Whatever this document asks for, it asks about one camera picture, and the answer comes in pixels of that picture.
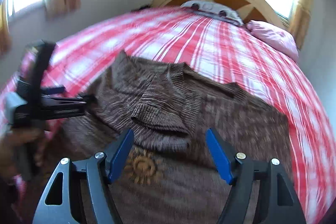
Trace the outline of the left hand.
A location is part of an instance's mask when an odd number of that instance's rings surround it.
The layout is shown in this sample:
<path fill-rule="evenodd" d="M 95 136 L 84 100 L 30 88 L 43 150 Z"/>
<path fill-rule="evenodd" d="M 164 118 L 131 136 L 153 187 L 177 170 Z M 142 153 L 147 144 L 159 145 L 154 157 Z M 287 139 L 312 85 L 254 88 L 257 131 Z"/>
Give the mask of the left hand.
<path fill-rule="evenodd" d="M 17 148 L 26 143 L 37 143 L 34 161 L 42 166 L 44 150 L 47 145 L 45 131 L 40 128 L 8 128 L 1 131 L 1 178 L 11 180 L 19 174 L 14 154 Z"/>

